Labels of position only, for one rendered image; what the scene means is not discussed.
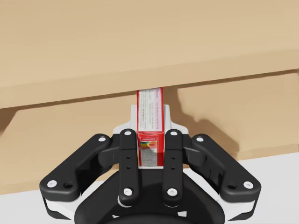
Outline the pale wooden shelf unit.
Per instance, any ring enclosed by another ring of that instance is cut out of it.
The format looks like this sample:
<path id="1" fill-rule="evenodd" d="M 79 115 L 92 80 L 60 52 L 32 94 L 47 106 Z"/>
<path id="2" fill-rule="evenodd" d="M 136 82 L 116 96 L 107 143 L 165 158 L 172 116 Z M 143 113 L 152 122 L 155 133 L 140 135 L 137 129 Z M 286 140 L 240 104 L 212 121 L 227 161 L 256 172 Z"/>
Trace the pale wooden shelf unit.
<path id="1" fill-rule="evenodd" d="M 155 87 L 238 160 L 297 152 L 299 0 L 0 0 L 0 195 Z"/>

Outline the red and white carton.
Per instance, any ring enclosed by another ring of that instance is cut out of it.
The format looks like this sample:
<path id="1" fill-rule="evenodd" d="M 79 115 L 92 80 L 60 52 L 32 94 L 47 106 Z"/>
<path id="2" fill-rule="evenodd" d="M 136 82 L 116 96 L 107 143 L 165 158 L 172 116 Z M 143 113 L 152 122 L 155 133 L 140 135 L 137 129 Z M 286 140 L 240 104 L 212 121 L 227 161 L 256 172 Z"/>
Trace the red and white carton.
<path id="1" fill-rule="evenodd" d="M 163 89 L 137 92 L 137 141 L 139 165 L 164 165 L 164 105 Z"/>

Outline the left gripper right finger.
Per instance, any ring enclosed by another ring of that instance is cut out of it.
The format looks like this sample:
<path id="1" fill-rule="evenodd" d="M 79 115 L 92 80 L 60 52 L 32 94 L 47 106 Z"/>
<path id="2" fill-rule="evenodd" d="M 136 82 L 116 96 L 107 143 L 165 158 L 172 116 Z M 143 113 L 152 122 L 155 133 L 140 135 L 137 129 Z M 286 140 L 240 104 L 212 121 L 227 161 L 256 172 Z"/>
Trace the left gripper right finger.
<path id="1" fill-rule="evenodd" d="M 256 201 L 260 182 L 206 134 L 189 136 L 186 127 L 171 121 L 170 107 L 164 105 L 163 201 L 177 206 L 183 199 L 183 165 L 199 174 L 228 203 Z"/>

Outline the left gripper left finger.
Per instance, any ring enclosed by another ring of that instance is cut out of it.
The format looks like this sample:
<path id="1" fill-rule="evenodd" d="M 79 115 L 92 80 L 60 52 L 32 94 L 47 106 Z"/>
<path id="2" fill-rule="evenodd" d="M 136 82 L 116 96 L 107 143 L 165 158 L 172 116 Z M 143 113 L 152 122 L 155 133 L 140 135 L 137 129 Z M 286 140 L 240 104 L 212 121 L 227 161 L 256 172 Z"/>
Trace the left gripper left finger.
<path id="1" fill-rule="evenodd" d="M 72 202 L 113 165 L 119 165 L 120 198 L 129 206 L 140 195 L 137 156 L 137 106 L 131 106 L 130 121 L 114 129 L 112 137 L 96 134 L 79 147 L 39 184 L 49 201 Z"/>

